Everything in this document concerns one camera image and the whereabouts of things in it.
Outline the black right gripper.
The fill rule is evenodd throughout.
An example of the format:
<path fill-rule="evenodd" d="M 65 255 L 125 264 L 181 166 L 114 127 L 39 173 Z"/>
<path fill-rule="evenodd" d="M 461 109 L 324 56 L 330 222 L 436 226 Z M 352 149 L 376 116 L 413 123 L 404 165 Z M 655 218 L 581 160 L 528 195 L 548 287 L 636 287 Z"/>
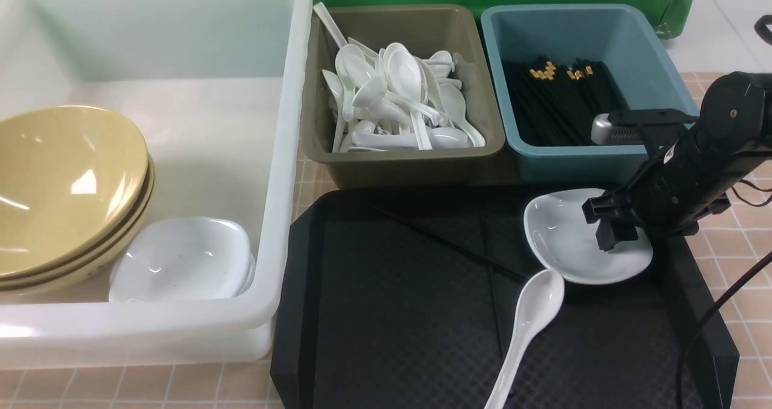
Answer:
<path fill-rule="evenodd" d="M 690 236 L 698 222 L 731 206 L 733 139 L 689 129 L 667 150 L 659 150 L 625 186 L 582 205 L 588 224 L 598 223 L 596 241 L 604 252 L 637 241 L 638 229 L 652 238 Z"/>

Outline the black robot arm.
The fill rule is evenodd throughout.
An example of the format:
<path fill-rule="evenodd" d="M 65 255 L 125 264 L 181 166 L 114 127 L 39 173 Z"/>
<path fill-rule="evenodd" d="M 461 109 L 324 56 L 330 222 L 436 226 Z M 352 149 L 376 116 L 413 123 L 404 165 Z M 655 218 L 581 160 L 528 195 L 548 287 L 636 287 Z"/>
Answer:
<path fill-rule="evenodd" d="M 634 241 L 688 236 L 730 207 L 726 192 L 770 160 L 770 74 L 733 72 L 712 82 L 700 114 L 676 109 L 598 115 L 610 133 L 631 132 L 648 158 L 630 181 L 582 206 L 601 250 Z"/>

